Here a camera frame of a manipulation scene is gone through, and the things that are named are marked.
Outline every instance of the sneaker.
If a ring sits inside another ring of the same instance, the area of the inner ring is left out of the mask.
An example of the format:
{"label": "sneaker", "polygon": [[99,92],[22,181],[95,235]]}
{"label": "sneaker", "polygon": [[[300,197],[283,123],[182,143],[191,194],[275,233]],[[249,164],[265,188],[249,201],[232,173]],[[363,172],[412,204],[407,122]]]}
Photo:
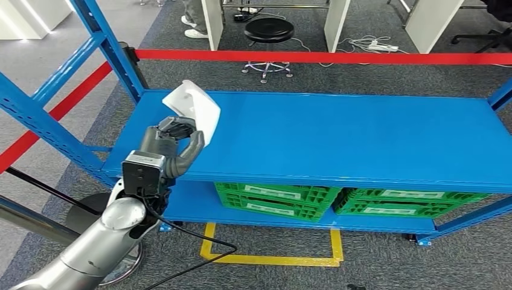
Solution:
{"label": "sneaker", "polygon": [[245,12],[249,11],[249,14],[254,14],[254,13],[258,12],[258,9],[252,8],[252,7],[243,7],[243,8],[239,7],[238,11],[240,11],[240,12],[242,12],[242,11],[245,11]]}
{"label": "sneaker", "polygon": [[185,15],[181,16],[181,22],[183,22],[183,24],[187,24],[189,26],[192,26],[192,27],[196,27],[197,24],[195,24],[194,22],[190,22],[187,20],[187,17]]}
{"label": "sneaker", "polygon": [[207,34],[202,34],[195,29],[185,30],[185,36],[190,38],[208,38]]}

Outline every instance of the blue shelf board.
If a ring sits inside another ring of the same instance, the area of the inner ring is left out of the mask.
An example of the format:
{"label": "blue shelf board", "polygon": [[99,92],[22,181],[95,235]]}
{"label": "blue shelf board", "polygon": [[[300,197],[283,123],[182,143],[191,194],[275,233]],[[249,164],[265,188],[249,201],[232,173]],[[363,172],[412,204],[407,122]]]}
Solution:
{"label": "blue shelf board", "polygon": [[164,217],[170,221],[216,222],[218,224],[259,225],[295,228],[339,228],[353,231],[391,233],[435,233],[432,219],[420,217],[337,215],[329,209],[319,222],[226,208],[213,182],[178,180],[172,187]]}
{"label": "blue shelf board", "polygon": [[[173,112],[148,90],[103,170]],[[182,179],[512,193],[512,138],[486,99],[210,91],[211,144]]]}

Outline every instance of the stool seat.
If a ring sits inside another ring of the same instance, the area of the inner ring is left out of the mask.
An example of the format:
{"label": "stool seat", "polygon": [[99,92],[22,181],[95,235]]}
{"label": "stool seat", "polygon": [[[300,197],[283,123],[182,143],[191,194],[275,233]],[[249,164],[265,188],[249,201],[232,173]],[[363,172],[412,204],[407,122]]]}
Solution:
{"label": "stool seat", "polygon": [[249,22],[245,26],[245,36],[254,42],[276,44],[293,37],[293,24],[278,18],[261,18]]}

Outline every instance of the black wire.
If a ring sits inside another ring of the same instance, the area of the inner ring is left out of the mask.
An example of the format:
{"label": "black wire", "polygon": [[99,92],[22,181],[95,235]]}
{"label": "black wire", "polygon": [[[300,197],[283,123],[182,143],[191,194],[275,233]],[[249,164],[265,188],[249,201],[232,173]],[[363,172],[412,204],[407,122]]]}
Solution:
{"label": "black wire", "polygon": [[169,276],[169,277],[167,277],[167,278],[164,278],[164,279],[162,279],[162,280],[160,280],[160,281],[156,282],[155,284],[153,284],[153,285],[151,285],[151,286],[149,286],[149,287],[145,288],[144,290],[151,290],[151,289],[153,289],[153,288],[155,288],[155,287],[158,287],[158,286],[160,286],[160,285],[164,284],[165,282],[168,282],[169,280],[171,280],[171,279],[173,279],[173,278],[176,278],[176,277],[178,277],[178,276],[181,276],[181,275],[183,275],[183,274],[185,274],[185,273],[187,273],[187,272],[190,272],[190,271],[192,271],[192,270],[195,270],[195,269],[197,269],[197,268],[199,268],[199,267],[202,267],[202,266],[204,266],[204,265],[206,265],[206,264],[209,264],[209,263],[211,263],[211,262],[213,262],[213,261],[219,260],[219,259],[221,259],[221,258],[223,258],[223,257],[226,257],[227,255],[231,255],[232,253],[234,253],[234,252],[236,252],[236,251],[238,250],[237,246],[233,245],[232,243],[224,242],[224,241],[222,241],[222,240],[217,240],[217,239],[214,239],[214,238],[212,238],[212,237],[206,237],[206,236],[203,236],[202,234],[194,233],[193,231],[186,230],[186,229],[184,229],[184,228],[182,228],[182,227],[180,227],[180,226],[178,226],[178,225],[173,224],[172,222],[170,222],[170,221],[168,221],[168,220],[164,219],[164,217],[162,217],[160,214],[157,214],[157,212],[155,212],[155,210],[154,210],[154,209],[152,209],[151,207],[149,207],[149,206],[147,205],[147,201],[146,201],[146,199],[147,199],[147,198],[144,196],[144,193],[142,193],[142,201],[143,201],[143,203],[144,203],[144,206],[148,209],[148,211],[149,211],[152,215],[154,215],[154,216],[155,216],[157,219],[159,219],[161,222],[163,222],[163,223],[165,223],[165,224],[167,224],[167,225],[169,225],[169,226],[171,226],[171,227],[173,227],[173,228],[175,228],[175,229],[177,229],[177,230],[179,230],[179,231],[182,231],[183,233],[187,233],[187,234],[190,234],[190,235],[192,235],[192,236],[194,236],[194,237],[198,237],[198,238],[200,238],[200,239],[208,240],[208,241],[210,241],[210,242],[219,243],[219,244],[221,244],[221,245],[228,246],[228,247],[232,248],[233,250],[231,250],[231,251],[227,251],[227,252],[225,252],[224,254],[221,254],[221,255],[219,255],[219,256],[217,256],[217,257],[213,258],[213,259],[210,259],[210,260],[204,261],[204,262],[199,263],[199,264],[197,264],[197,265],[195,265],[195,266],[192,266],[191,268],[185,269],[185,270],[183,270],[183,271],[181,271],[181,272],[179,272],[179,273],[176,273],[176,274],[171,275],[171,276]]}

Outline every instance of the yellow floor marking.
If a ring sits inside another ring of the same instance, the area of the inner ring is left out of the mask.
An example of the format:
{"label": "yellow floor marking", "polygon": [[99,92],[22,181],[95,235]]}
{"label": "yellow floor marking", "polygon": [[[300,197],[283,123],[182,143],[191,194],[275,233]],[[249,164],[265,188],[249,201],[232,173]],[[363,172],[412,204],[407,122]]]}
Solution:
{"label": "yellow floor marking", "polygon": [[[332,258],[314,258],[314,257],[275,257],[275,256],[250,256],[250,255],[229,255],[216,263],[237,263],[253,265],[280,265],[280,266],[319,266],[319,267],[338,267],[339,262],[343,261],[343,249],[341,242],[341,233],[337,229],[331,229],[331,246],[333,249]],[[214,237],[215,223],[206,224],[205,236]],[[212,242],[203,240],[200,255],[205,259],[213,259],[220,254],[211,252]]]}

